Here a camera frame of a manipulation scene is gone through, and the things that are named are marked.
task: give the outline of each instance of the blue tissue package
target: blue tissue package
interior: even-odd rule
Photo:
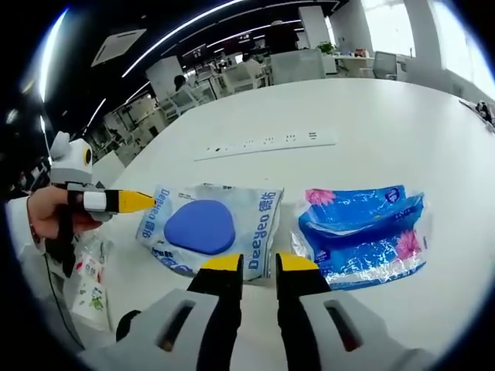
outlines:
[[[425,264],[425,224],[431,218],[425,222],[423,217],[423,193],[407,197],[404,186],[396,185],[359,191],[309,189],[305,196],[296,208],[292,249],[315,261],[330,288],[383,284]]]
[[[143,216],[136,239],[160,262],[179,273],[195,274],[209,259],[243,254],[246,281],[269,277],[270,249],[278,229],[283,194],[283,189],[243,189],[211,184],[183,189],[159,186],[154,194],[156,206]],[[203,205],[190,216],[188,225],[185,212],[188,209],[194,212],[194,207],[200,204],[213,207],[211,213]],[[223,206],[229,216],[224,215]],[[221,225],[212,224],[209,215],[217,215]],[[167,230],[167,225],[172,226],[172,230]],[[210,233],[218,228],[225,229],[222,236]],[[180,235],[195,232],[197,236]]]

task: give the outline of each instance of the power strip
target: power strip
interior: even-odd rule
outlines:
[[[269,136],[258,139],[239,141],[226,145],[211,145],[205,148],[194,161],[209,160],[212,158],[245,155],[247,153],[278,151],[281,149],[319,147],[336,145],[334,130],[314,130],[292,132],[281,136]]]

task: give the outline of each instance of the cable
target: cable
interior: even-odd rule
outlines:
[[[53,297],[55,298],[55,304],[56,307],[59,309],[59,313],[60,313],[60,317],[62,318],[63,325],[65,326],[67,332],[69,332],[69,335],[72,338],[72,340],[74,340],[75,343],[78,344],[82,349],[85,349],[84,346],[79,342],[79,340],[77,340],[76,337],[73,335],[73,333],[69,330],[69,326],[65,322],[65,317],[63,316],[62,308],[60,307],[59,300],[56,298],[55,289],[53,288],[52,274],[50,273],[50,268],[48,267],[48,257],[46,257],[46,254],[44,255],[44,257],[46,263],[46,273],[48,274],[49,286],[52,288]]]

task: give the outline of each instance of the pink flower print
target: pink flower print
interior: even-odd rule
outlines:
[[[416,240],[416,234],[414,230],[407,230],[401,234],[395,247],[397,251],[397,258],[400,260],[413,257],[417,253],[421,252],[418,240]]]
[[[328,206],[329,203],[333,203],[333,200],[336,199],[336,197],[335,193],[324,189],[308,189],[306,191],[306,201],[311,205]]]

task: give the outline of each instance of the human hand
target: human hand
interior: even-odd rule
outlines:
[[[53,186],[38,189],[28,198],[29,222],[38,237],[57,238],[59,217],[56,209],[59,205],[67,205],[67,191]],[[72,213],[72,225],[74,233],[81,233],[98,228],[101,222],[93,220],[88,213],[76,212]]]

